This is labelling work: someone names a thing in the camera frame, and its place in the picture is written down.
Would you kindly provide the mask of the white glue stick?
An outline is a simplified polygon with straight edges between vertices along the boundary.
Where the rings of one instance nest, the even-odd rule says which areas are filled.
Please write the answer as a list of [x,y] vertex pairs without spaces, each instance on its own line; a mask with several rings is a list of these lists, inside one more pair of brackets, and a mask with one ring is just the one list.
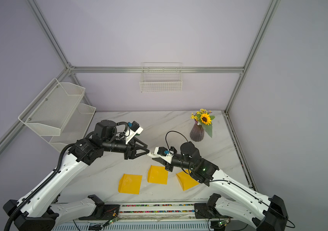
[[147,156],[150,158],[156,158],[156,154],[154,152],[149,152]]

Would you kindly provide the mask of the yellow envelope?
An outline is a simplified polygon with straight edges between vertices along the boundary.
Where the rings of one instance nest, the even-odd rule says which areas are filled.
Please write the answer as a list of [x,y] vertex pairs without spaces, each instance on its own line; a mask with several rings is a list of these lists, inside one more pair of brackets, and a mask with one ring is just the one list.
[[147,176],[148,183],[167,185],[168,171],[165,167],[151,166]]
[[186,174],[185,172],[177,173],[176,177],[183,191],[186,191],[199,185],[199,182],[194,180],[190,175]]
[[139,194],[141,182],[141,175],[123,174],[119,181],[118,192],[126,194]]

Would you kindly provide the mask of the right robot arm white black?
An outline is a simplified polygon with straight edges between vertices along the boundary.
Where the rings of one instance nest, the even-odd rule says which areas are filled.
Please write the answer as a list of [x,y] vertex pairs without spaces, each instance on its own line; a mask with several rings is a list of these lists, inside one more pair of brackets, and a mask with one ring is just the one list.
[[234,180],[217,165],[204,159],[192,142],[183,143],[180,152],[156,147],[149,157],[165,166],[189,170],[192,179],[219,191],[209,198],[208,207],[213,213],[237,219],[257,231],[284,231],[288,214],[284,201],[269,197]]

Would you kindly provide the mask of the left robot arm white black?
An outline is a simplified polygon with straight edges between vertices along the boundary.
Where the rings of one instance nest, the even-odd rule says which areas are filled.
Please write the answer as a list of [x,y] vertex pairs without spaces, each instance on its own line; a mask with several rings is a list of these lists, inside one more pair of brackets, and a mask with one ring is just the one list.
[[61,191],[81,171],[90,166],[104,152],[123,153],[124,159],[135,159],[148,154],[147,145],[135,136],[142,127],[131,123],[103,120],[85,138],[65,146],[55,169],[28,194],[19,200],[9,200],[3,209],[9,216],[4,227],[12,224],[20,231],[51,231],[55,226],[71,220],[101,219],[113,216],[96,195],[68,204],[55,204]]

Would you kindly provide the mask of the dark purple vase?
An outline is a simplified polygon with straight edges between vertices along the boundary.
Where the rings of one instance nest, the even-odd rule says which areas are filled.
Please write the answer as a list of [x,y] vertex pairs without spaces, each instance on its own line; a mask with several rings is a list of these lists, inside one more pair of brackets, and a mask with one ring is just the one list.
[[193,125],[193,128],[191,129],[190,138],[195,142],[200,142],[204,139],[204,136],[205,136],[204,128],[202,127],[201,124],[196,122]]

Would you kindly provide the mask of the sunflower bouquet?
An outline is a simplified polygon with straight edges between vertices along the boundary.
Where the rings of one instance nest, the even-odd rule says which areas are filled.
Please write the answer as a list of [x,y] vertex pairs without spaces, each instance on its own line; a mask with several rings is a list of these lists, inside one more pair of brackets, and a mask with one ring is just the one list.
[[215,119],[215,116],[211,114],[212,111],[210,110],[200,109],[191,115],[191,119],[194,120],[194,123],[198,122],[201,124],[205,130],[205,134],[210,138],[213,137],[213,120]]

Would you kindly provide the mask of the lower white mesh shelf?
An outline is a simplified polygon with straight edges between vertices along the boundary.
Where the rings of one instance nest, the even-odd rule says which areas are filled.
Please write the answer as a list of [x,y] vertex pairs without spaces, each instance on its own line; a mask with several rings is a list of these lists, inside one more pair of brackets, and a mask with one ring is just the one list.
[[95,107],[79,104],[60,136],[42,136],[41,138],[60,152],[66,145],[85,137],[95,112]]

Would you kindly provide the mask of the white mesh shelf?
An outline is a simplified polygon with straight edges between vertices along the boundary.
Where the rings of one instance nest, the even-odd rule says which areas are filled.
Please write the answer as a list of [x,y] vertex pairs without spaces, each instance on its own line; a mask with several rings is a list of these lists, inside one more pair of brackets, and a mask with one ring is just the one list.
[[84,87],[53,79],[18,120],[39,136],[60,136],[84,95]]
[[79,104],[60,136],[42,136],[41,138],[60,152],[66,145],[85,137],[95,112],[95,107]]

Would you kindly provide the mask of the upper white mesh shelf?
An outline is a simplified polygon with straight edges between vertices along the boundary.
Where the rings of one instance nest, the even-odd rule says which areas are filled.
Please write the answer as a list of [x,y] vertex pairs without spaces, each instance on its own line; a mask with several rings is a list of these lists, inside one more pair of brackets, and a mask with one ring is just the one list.
[[84,95],[84,87],[53,79],[18,120],[39,136],[60,136]]

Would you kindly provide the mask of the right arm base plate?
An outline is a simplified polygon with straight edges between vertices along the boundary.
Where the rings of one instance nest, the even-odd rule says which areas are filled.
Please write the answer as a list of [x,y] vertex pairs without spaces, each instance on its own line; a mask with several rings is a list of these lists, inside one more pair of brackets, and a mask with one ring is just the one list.
[[220,214],[215,206],[217,200],[221,197],[221,195],[214,193],[212,194],[206,203],[195,203],[194,204],[194,213],[196,219],[201,218],[231,218],[226,215]]

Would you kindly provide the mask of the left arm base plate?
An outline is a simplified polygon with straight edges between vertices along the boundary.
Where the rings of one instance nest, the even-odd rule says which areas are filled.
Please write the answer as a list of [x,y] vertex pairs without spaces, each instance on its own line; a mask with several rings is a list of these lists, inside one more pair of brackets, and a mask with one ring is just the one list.
[[120,205],[105,204],[94,194],[89,195],[88,198],[93,201],[96,207],[91,215],[80,217],[79,220],[113,220],[118,217]]

